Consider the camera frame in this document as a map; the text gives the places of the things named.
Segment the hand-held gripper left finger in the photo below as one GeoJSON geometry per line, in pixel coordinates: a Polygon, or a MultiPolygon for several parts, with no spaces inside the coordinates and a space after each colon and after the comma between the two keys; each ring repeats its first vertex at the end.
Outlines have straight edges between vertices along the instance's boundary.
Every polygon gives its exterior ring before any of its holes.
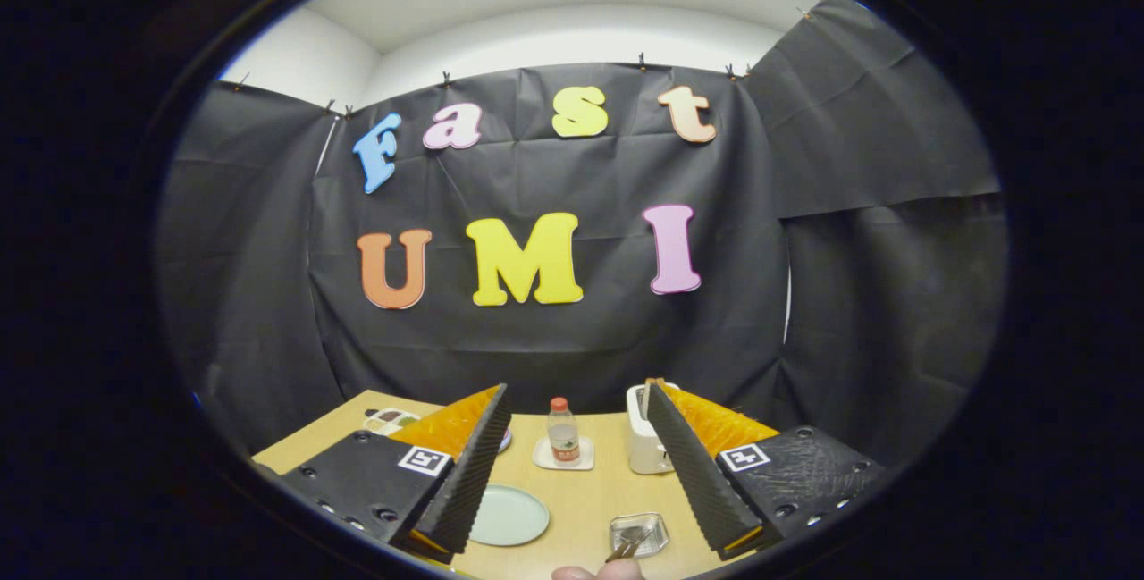
{"type": "Polygon", "coordinates": [[[442,408],[363,391],[255,456],[271,483],[374,546],[462,554],[510,422],[505,384],[442,408]]]}

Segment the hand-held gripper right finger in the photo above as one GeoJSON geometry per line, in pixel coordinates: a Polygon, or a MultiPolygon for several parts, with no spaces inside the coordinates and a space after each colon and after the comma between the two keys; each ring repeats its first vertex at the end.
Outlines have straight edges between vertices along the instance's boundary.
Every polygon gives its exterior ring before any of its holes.
{"type": "Polygon", "coordinates": [[[723,561],[824,530],[885,467],[813,426],[780,431],[666,382],[645,415],[712,551],[723,561]]]}

